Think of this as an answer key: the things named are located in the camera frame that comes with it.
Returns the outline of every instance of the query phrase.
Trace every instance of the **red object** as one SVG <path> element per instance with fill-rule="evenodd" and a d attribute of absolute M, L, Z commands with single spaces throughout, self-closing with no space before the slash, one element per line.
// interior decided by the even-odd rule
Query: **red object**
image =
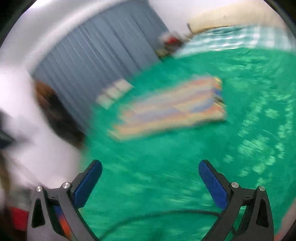
<path fill-rule="evenodd" d="M 170 36 L 169 39 L 165 42 L 166 44 L 173 44 L 178 42 L 179 40 L 175 36 Z"/>
<path fill-rule="evenodd" d="M 9 207 L 9 211 L 14 229 L 26 232 L 29 212 L 16 207 Z"/>
<path fill-rule="evenodd" d="M 72 231 L 64 215 L 59 216 L 59 222 L 67 239 L 72 240 Z"/>

